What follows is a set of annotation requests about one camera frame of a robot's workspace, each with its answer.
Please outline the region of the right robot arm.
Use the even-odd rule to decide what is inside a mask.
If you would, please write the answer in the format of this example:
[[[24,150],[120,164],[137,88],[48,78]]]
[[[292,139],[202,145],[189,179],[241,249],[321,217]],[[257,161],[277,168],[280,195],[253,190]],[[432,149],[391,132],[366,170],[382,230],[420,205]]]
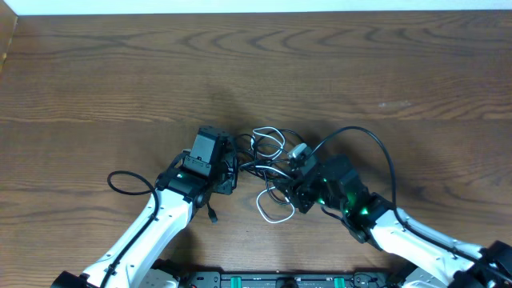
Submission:
[[[347,156],[295,168],[276,182],[291,204],[307,213],[318,203],[329,209],[360,243],[404,258],[447,287],[505,287],[511,283],[511,247],[462,242],[413,219],[362,183]]]

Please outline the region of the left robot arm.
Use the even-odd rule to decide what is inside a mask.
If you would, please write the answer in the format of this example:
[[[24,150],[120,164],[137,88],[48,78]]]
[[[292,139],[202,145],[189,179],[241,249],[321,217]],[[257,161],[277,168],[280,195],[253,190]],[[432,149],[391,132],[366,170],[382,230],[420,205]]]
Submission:
[[[137,287],[168,243],[186,228],[213,193],[229,195],[238,180],[234,136],[199,128],[191,149],[149,183],[150,200],[126,232],[80,275],[63,271],[54,287]]]

